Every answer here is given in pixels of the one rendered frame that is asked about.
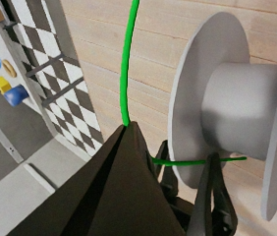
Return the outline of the thin green cable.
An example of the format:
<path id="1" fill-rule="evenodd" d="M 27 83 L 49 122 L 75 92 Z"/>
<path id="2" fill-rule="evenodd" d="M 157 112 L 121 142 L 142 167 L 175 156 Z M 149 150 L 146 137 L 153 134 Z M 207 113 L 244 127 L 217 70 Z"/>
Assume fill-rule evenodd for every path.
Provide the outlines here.
<path id="1" fill-rule="evenodd" d="M 128 70 L 129 70 L 129 60 L 130 60 L 130 51 L 131 51 L 131 44 L 134 32 L 135 21 L 137 17 L 137 12 L 139 8 L 139 0 L 133 0 L 128 23 L 127 29 L 125 34 L 124 40 L 124 47 L 123 47 L 123 55 L 122 55 L 122 64 L 121 64 L 121 77 L 120 77 L 120 105 L 121 105 L 121 113 L 124 125 L 128 126 L 131 122 L 129 117 L 128 111 Z M 169 160 L 162 160 L 151 156 L 152 162 L 155 164 L 160 165 L 169 165 L 169 166 L 183 166 L 183 165 L 197 165 L 197 164 L 205 164 L 206 160 L 194 160 L 194 161 L 169 161 Z M 236 161 L 236 160 L 247 160 L 244 157 L 229 157 L 229 158 L 220 158 L 220 162 L 225 161 Z"/>

